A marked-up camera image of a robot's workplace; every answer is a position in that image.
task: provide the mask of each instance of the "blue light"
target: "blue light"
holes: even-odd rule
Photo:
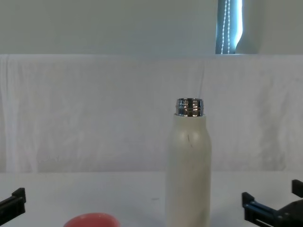
[[[241,39],[243,33],[243,21],[242,21],[242,0],[236,0],[237,4],[237,34],[235,36],[234,42],[237,46],[238,42]]]

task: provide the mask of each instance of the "white fabric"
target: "white fabric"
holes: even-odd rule
[[[205,100],[214,170],[300,169],[302,71],[303,56],[1,55],[0,170],[162,170],[178,97]]]

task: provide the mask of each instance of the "metal bottle neck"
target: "metal bottle neck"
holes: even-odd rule
[[[175,115],[184,117],[200,117],[204,115],[204,102],[200,98],[179,98]]]

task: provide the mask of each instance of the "window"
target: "window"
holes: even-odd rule
[[[218,0],[216,54],[235,53],[242,31],[242,0]]]

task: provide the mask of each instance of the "black clamp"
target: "black clamp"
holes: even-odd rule
[[[25,213],[25,189],[19,188],[11,197],[0,202],[0,226]]]
[[[303,182],[292,181],[292,193],[303,198]],[[274,210],[255,201],[247,192],[242,193],[245,220],[260,227],[303,227],[303,200]]]

